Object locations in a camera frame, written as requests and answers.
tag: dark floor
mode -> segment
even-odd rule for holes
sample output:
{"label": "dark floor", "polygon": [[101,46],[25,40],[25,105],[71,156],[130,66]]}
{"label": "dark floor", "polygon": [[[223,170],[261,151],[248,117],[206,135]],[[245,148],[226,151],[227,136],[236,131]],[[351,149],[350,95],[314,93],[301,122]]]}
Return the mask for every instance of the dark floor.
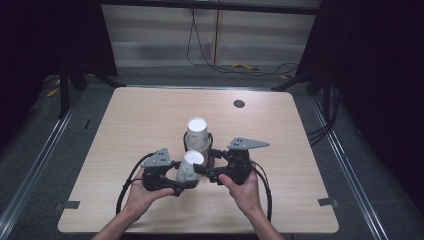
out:
{"label": "dark floor", "polygon": [[[263,67],[272,71],[275,67]],[[280,71],[290,69],[283,67]],[[206,66],[118,69],[119,81],[131,85],[270,88],[285,82],[279,75],[251,77],[218,73]],[[87,76],[89,85],[78,104],[46,167],[35,185],[8,239],[89,239],[92,234],[62,234],[57,230],[61,211],[57,203],[68,199],[91,142],[96,134],[113,88]],[[306,132],[321,127],[306,85],[290,92]],[[45,85],[19,132],[0,155],[0,209],[3,213],[53,130],[60,112],[59,94],[46,97],[53,86]],[[77,96],[76,90],[71,96]],[[340,106],[335,132],[374,207],[387,239],[424,239],[424,218],[392,177],[365,139],[360,137],[349,112]],[[376,239],[352,194],[346,177],[326,138],[313,147],[324,184],[340,206],[335,213],[340,229],[334,234],[290,234],[286,239]],[[125,238],[135,239],[134,235]],[[142,235],[139,239],[255,239],[254,236]]]}

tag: forearm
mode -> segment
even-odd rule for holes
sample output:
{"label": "forearm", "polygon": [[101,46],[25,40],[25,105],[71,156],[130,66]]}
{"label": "forearm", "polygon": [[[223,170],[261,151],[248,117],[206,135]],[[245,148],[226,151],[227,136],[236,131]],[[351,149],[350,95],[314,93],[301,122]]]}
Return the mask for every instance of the forearm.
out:
{"label": "forearm", "polygon": [[134,222],[130,214],[122,211],[116,215],[92,240],[119,239],[125,230]]}
{"label": "forearm", "polygon": [[261,240],[284,240],[281,234],[272,226],[266,218],[264,212],[259,209],[250,214],[246,214],[247,219],[255,229],[256,234]]}

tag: person's left hand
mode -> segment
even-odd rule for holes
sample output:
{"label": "person's left hand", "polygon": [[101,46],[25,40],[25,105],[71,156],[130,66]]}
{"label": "person's left hand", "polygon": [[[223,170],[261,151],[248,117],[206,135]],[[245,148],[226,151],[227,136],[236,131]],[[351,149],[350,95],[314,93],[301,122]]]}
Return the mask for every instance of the person's left hand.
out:
{"label": "person's left hand", "polygon": [[[143,178],[144,168],[141,168],[134,179]],[[121,212],[130,216],[132,222],[137,221],[149,209],[157,199],[172,195],[172,188],[163,188],[157,191],[148,191],[144,188],[142,180],[136,180],[131,184],[130,194],[127,203]]]}

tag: white wall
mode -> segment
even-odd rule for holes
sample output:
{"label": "white wall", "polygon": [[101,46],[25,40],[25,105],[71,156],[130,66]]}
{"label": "white wall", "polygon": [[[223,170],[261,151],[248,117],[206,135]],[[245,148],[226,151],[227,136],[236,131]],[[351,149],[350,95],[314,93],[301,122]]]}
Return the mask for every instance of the white wall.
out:
{"label": "white wall", "polygon": [[[229,2],[258,4],[257,0]],[[317,7],[319,1],[263,0],[260,4]],[[117,67],[190,64],[186,53],[192,24],[191,10],[102,7]],[[314,16],[195,10],[195,20],[209,62],[278,65],[300,61]],[[190,49],[190,59],[204,63],[195,32]]]}

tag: wooden table top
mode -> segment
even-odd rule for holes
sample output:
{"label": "wooden table top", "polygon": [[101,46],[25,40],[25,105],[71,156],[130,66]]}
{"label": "wooden table top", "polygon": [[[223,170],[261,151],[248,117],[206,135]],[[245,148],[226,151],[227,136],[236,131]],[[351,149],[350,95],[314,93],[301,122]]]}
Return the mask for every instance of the wooden table top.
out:
{"label": "wooden table top", "polygon": [[[243,108],[235,100],[245,102]],[[272,223],[279,232],[333,233],[338,222],[327,198],[320,172],[302,122],[288,93],[247,90],[118,88],[115,90],[87,154],[58,228],[62,232],[98,232],[115,215],[122,185],[147,153],[167,147],[171,159],[184,155],[183,135],[193,117],[202,117],[213,134],[213,148],[225,150],[235,136],[270,143],[251,149],[262,165],[272,191]],[[215,166],[225,166],[216,160]],[[176,170],[168,171],[175,179]],[[261,202],[267,209],[260,183]],[[252,233],[225,186],[202,177],[195,189],[180,197],[153,203],[127,232],[138,233]]]}

